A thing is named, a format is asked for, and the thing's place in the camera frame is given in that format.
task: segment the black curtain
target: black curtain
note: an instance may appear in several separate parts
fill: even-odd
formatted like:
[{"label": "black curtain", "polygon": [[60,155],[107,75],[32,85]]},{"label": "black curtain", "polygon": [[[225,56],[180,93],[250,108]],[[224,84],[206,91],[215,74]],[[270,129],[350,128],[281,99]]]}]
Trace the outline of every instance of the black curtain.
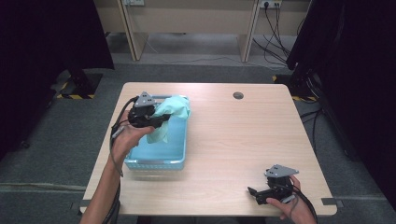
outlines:
[{"label": "black curtain", "polygon": [[394,8],[393,1],[346,1],[340,46],[318,74],[347,138],[396,209]]},{"label": "black curtain", "polygon": [[92,0],[0,2],[1,150],[32,130],[63,70],[114,69]]}]

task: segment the human hand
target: human hand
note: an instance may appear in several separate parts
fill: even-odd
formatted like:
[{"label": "human hand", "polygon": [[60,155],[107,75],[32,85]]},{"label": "human hand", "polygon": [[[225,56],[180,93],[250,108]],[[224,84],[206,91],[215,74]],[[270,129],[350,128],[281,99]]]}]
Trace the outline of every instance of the human hand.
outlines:
[{"label": "human hand", "polygon": [[[293,185],[301,190],[300,181],[294,176],[290,176]],[[267,203],[280,209],[283,213],[280,215],[280,219],[290,218],[294,223],[317,223],[309,210],[306,203],[297,195],[289,203],[281,203],[277,199],[267,198]]]},{"label": "human hand", "polygon": [[121,154],[125,157],[131,148],[139,144],[140,138],[145,134],[154,132],[154,127],[136,128],[128,121],[129,110],[125,110],[120,118],[120,127],[123,131],[117,136],[114,142],[113,151],[115,154]]}]

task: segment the small round hole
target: small round hole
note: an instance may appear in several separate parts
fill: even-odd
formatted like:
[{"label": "small round hole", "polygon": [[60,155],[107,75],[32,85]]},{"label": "small round hole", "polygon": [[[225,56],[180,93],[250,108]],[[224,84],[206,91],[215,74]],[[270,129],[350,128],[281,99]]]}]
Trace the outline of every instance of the small round hole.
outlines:
[{"label": "small round hole", "polygon": [[236,91],[233,93],[233,98],[235,98],[237,100],[242,100],[244,98],[244,93],[242,93],[240,91]]}]

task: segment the desk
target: desk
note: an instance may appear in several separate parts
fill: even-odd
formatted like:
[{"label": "desk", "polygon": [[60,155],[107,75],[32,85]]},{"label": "desk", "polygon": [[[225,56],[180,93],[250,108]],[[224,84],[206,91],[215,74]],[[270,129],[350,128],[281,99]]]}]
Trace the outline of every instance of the desk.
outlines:
[{"label": "desk", "polygon": [[[276,163],[300,171],[303,193],[318,215],[335,214],[335,205],[322,204],[332,195],[289,91],[274,84],[126,83],[84,200],[92,197],[106,164],[110,126],[127,100],[142,91],[189,96],[185,167],[151,172],[124,165],[120,214],[278,216],[272,206],[258,206],[247,190],[268,189],[263,173]],[[236,91],[244,98],[234,99]]]}]

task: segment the electrical socket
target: electrical socket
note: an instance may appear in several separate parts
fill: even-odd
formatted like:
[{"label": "electrical socket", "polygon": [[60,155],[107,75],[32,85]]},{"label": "electrical socket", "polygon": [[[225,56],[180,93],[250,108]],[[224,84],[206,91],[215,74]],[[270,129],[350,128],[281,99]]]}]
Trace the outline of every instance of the electrical socket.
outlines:
[{"label": "electrical socket", "polygon": [[127,7],[143,7],[145,5],[145,0],[123,0],[123,3]]},{"label": "electrical socket", "polygon": [[261,8],[265,8],[264,4],[268,3],[268,8],[280,8],[282,0],[262,0]]}]

